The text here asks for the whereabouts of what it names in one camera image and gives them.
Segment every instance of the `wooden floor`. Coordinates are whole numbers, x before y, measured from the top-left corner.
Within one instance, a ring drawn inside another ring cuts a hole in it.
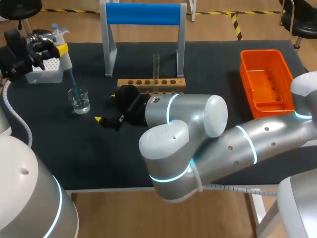
[[[142,2],[142,0],[121,0]],[[143,2],[182,2],[147,0]],[[317,6],[317,0],[309,0]],[[43,8],[99,10],[98,0],[43,0]],[[280,11],[278,0],[198,0],[199,11]],[[295,39],[278,25],[279,15],[238,15],[244,40]],[[41,12],[30,19],[32,28],[50,29],[58,23],[71,32],[68,42],[101,42],[98,15],[86,13]],[[16,27],[0,22],[1,32]],[[176,41],[177,27],[114,25],[117,42]],[[186,25],[187,41],[237,40],[231,17],[197,15]],[[0,34],[0,46],[4,45]],[[303,40],[299,56],[309,71],[317,70],[317,40]],[[275,198],[264,198],[268,210]],[[228,191],[204,191],[183,203],[163,202],[154,191],[79,193],[76,196],[79,238],[253,238],[255,226],[249,200],[244,194]],[[286,237],[281,225],[271,238]]]

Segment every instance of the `test tube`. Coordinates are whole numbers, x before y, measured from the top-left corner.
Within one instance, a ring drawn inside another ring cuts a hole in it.
[[[153,93],[159,93],[157,84],[159,79],[159,54],[153,55]]]
[[[153,79],[159,79],[159,54],[153,55]]]

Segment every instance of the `glass beaker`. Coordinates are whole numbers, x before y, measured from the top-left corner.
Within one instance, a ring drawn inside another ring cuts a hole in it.
[[[90,110],[88,91],[86,88],[71,88],[68,91],[68,99],[71,101],[75,113],[81,115],[87,113]]]

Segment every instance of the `black cloth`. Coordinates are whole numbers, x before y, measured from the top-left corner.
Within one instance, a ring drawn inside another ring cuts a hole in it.
[[[115,132],[103,129],[94,116],[115,114],[110,95],[116,91],[118,78],[152,77],[154,53],[160,54],[160,77],[175,78],[176,44],[118,43],[117,48],[113,77],[106,78],[102,44],[69,44],[77,85],[88,89],[91,110],[86,115],[71,112],[67,100],[71,84],[66,75],[58,84],[18,80],[9,88],[9,101],[33,132],[32,149],[65,189],[152,186],[138,149],[147,128],[124,124]],[[294,77],[305,73],[290,41],[187,42],[185,46],[185,93],[222,96],[229,111],[227,128],[252,119],[239,74],[240,52],[251,49],[278,49]],[[6,114],[13,135],[27,141],[22,126]],[[295,149],[217,182],[277,184],[317,168],[315,152],[315,147]]]

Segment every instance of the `white cable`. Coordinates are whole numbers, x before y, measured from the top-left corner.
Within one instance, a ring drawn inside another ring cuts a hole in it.
[[[253,190],[249,188],[242,188],[242,187],[236,187],[236,186],[230,186],[230,185],[220,185],[220,184],[213,184],[210,183],[207,185],[207,187],[211,187],[217,190],[228,190],[228,191],[234,191],[234,192],[243,192],[243,193],[250,193],[255,195],[261,195],[261,196],[272,196],[276,197],[276,192],[261,192],[259,190]]]
[[[6,105],[6,107],[9,109],[9,111],[15,116],[15,118],[17,118],[17,120],[23,125],[23,127],[26,130],[26,133],[28,134],[28,146],[31,148],[32,146],[32,142],[33,142],[33,138],[32,138],[32,132],[30,127],[28,126],[28,124],[22,119],[22,117],[19,116],[18,113],[15,112],[15,110],[13,109],[13,107],[11,106],[11,104],[9,103],[8,97],[7,97],[7,92],[8,92],[8,88],[10,86],[11,82],[10,80],[8,80],[4,87],[3,87],[3,101],[4,104]]]
[[[204,190],[203,189],[202,180],[200,179],[200,175],[199,175],[198,169],[197,169],[196,164],[195,164],[193,159],[190,161],[190,165],[192,167],[192,170],[193,170],[194,175],[195,175],[196,180],[197,180],[198,191],[202,192]]]

